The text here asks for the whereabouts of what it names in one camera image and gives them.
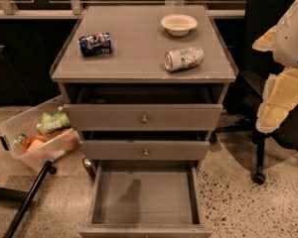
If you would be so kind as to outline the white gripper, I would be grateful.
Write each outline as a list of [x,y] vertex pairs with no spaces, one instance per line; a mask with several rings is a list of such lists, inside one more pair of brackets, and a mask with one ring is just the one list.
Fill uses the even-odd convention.
[[273,52],[275,61],[291,66],[278,75],[270,74],[264,85],[255,127],[261,133],[272,133],[298,104],[298,0],[276,27],[267,30],[252,48],[259,52]]

